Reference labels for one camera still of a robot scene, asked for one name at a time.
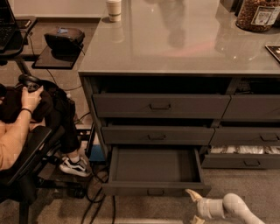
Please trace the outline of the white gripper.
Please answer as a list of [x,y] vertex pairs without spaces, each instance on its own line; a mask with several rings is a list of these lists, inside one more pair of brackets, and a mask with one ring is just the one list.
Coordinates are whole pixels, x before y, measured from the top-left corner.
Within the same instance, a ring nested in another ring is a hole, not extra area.
[[197,202],[198,216],[194,215],[190,220],[190,224],[204,224],[203,219],[224,219],[225,212],[222,199],[202,198],[200,194],[191,189],[185,190],[191,197],[193,202]]

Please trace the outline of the person's hand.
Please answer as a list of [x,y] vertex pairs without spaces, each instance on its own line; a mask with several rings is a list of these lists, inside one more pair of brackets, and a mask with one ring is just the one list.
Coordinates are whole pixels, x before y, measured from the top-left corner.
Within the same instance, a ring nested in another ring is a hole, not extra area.
[[21,97],[22,108],[29,109],[31,112],[33,112],[41,101],[41,93],[43,92],[43,90],[44,89],[40,87],[35,92],[29,93],[28,88],[23,87]]

